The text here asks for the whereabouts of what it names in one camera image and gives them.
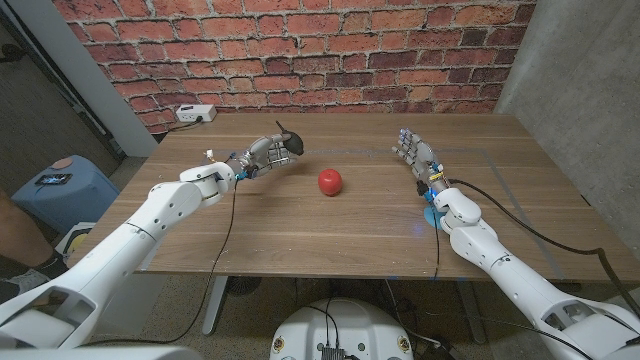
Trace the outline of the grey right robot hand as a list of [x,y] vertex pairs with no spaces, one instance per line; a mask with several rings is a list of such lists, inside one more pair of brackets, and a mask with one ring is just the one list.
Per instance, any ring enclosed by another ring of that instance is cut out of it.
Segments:
[[404,160],[417,179],[419,195],[431,193],[436,196],[450,187],[443,171],[443,165],[436,154],[417,133],[408,128],[399,132],[398,145],[392,151]]

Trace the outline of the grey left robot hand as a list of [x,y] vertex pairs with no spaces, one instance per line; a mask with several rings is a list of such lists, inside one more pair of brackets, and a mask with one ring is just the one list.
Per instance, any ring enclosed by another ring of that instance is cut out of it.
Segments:
[[239,179],[254,179],[274,168],[294,163],[303,153],[302,139],[296,133],[284,132],[258,138],[241,155],[231,157],[226,164]]

